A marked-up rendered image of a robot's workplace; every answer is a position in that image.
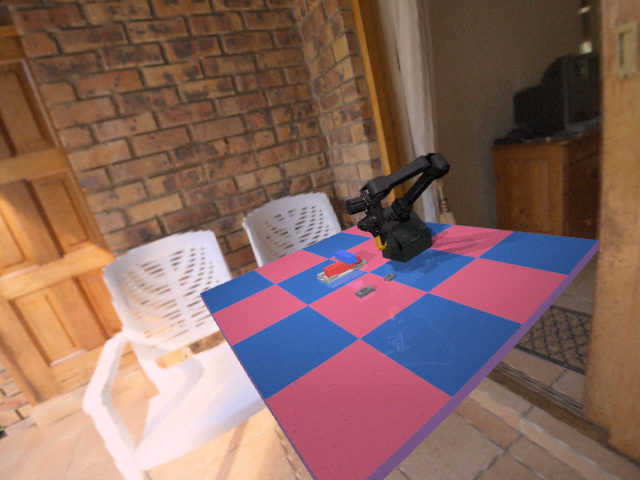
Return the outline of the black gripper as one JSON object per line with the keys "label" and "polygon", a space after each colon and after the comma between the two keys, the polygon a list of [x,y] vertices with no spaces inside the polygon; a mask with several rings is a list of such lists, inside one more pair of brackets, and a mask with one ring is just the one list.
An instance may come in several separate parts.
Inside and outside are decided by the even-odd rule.
{"label": "black gripper", "polygon": [[385,223],[385,221],[387,221],[387,218],[384,218],[383,211],[385,211],[385,208],[380,207],[372,210],[367,209],[367,212],[365,212],[366,215],[372,215],[372,213],[376,214],[379,225],[375,225],[368,232],[370,232],[374,236],[374,238],[380,236],[382,246],[384,246],[386,243],[388,233],[392,233],[400,228],[400,223],[398,221],[391,220]]}

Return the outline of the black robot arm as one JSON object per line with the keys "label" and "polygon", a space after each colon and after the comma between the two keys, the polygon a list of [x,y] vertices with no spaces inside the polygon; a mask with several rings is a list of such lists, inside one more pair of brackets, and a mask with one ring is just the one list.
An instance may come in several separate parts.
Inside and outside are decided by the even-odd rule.
{"label": "black robot arm", "polygon": [[[360,197],[346,201],[346,209],[350,215],[382,207],[381,200],[390,194],[393,187],[398,186],[409,179],[419,175],[421,177],[404,196],[395,198],[392,202],[394,212],[385,218],[387,222],[393,220],[405,223],[411,217],[414,201],[419,198],[433,180],[442,178],[450,170],[450,165],[440,153],[429,153],[426,156],[418,156],[415,161],[393,172],[388,176],[378,176],[370,179],[359,191]],[[367,193],[367,190],[369,194]],[[376,214],[367,215],[358,222],[361,231],[368,232],[375,225],[379,225]]]}

